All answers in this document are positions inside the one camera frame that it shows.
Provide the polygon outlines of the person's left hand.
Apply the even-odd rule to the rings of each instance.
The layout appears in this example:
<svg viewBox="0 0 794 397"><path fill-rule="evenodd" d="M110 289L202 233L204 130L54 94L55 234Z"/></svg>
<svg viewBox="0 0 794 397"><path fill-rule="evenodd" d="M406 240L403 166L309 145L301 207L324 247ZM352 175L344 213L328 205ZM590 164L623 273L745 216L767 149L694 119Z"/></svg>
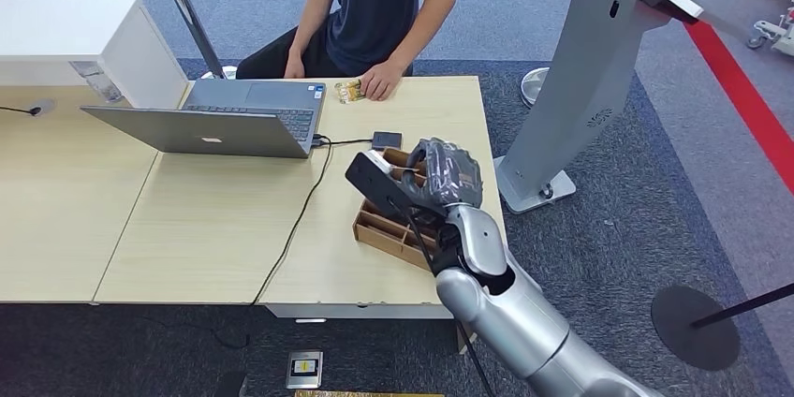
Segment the person's left hand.
<svg viewBox="0 0 794 397"><path fill-rule="evenodd" d="M404 72L405 67L393 60L372 66L360 77L360 91L370 100L385 100L391 96Z"/></svg>

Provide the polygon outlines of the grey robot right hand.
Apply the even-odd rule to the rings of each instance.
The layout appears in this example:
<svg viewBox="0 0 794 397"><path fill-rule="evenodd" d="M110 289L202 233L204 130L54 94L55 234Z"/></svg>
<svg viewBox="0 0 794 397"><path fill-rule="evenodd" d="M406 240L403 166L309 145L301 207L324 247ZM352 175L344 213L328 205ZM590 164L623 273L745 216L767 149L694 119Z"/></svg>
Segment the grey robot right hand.
<svg viewBox="0 0 794 397"><path fill-rule="evenodd" d="M479 208L483 181L467 150L439 138L420 139L410 153L401 183L417 199L434 205L467 204Z"/></svg>

